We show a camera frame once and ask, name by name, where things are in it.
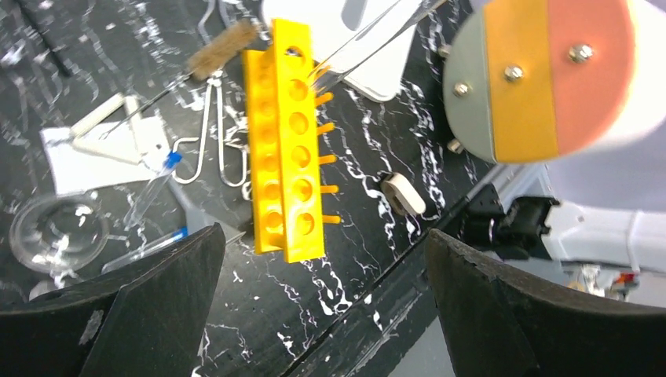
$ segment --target petri dish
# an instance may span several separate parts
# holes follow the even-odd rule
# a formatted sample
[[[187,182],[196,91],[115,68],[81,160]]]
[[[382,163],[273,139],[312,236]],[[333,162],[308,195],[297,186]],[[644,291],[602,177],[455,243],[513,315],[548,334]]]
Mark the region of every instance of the petri dish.
[[[93,261],[108,239],[108,222],[88,196],[40,196],[9,229],[16,259],[39,273],[76,271]]]

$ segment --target plastic test tube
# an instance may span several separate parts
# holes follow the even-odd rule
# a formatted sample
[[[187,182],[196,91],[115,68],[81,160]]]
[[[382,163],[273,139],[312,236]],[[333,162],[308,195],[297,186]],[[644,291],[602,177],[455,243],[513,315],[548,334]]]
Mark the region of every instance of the plastic test tube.
[[[178,231],[161,236],[157,240],[145,244],[143,247],[131,251],[122,257],[116,258],[102,267],[102,273],[110,273],[117,269],[129,265],[134,261],[153,255],[164,247],[176,243],[188,236],[187,227],[180,228]]]
[[[145,212],[148,210],[152,202],[155,200],[164,185],[169,181],[171,173],[176,169],[176,165],[181,162],[182,156],[177,152],[169,152],[169,155],[164,162],[162,171],[156,178],[153,178],[146,184],[144,189],[139,194],[130,210],[123,219],[125,230],[135,226],[141,222]]]

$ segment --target metal screw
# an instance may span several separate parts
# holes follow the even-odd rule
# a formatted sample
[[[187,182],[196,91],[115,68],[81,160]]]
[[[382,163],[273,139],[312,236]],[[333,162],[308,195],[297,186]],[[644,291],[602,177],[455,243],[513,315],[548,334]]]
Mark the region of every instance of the metal screw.
[[[460,153],[463,153],[463,151],[465,150],[465,147],[463,147],[463,145],[460,144],[460,141],[458,141],[458,139],[453,139],[453,140],[451,140],[451,141],[446,145],[446,148],[447,148],[449,151],[455,153],[456,155],[459,155]]]
[[[569,58],[574,63],[585,63],[595,54],[590,45],[575,45],[569,49]]]
[[[453,86],[453,93],[456,97],[465,97],[471,90],[472,88],[470,88],[465,82],[457,82]]]
[[[517,65],[510,65],[504,70],[504,78],[508,82],[518,81],[523,75],[522,68]]]
[[[450,53],[451,45],[447,45],[446,43],[437,48],[437,55],[439,55],[442,59],[446,59]]]

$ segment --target black cord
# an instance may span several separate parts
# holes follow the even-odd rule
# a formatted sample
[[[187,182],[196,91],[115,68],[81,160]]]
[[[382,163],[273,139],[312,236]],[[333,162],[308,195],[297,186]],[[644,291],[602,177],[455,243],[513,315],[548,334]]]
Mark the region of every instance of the black cord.
[[[25,6],[22,0],[14,0],[14,2],[16,3],[16,5],[18,5],[21,14],[23,15],[27,23],[30,24],[30,27],[32,27],[35,30],[35,32],[39,35],[39,38],[41,38],[42,42],[44,42],[44,46],[46,46],[46,49],[49,50],[49,55],[51,56],[51,60],[53,60],[53,63],[58,68],[58,71],[60,71],[60,74],[63,75],[64,77],[72,77],[74,75],[73,72],[66,65],[64,65],[64,62],[60,58],[60,55],[58,55],[58,53],[56,52],[55,46],[44,35],[42,29],[39,28],[39,25],[37,24],[37,21],[33,17],[30,10]]]

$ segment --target blue cap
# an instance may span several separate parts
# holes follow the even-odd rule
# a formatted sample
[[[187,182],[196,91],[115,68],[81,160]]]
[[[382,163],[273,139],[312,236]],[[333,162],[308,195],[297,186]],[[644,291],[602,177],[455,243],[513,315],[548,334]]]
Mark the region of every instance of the blue cap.
[[[183,156],[181,156],[180,153],[169,152],[169,155],[166,157],[166,161],[164,161],[164,167],[167,169],[172,169],[176,166],[177,163],[181,162],[182,159]]]

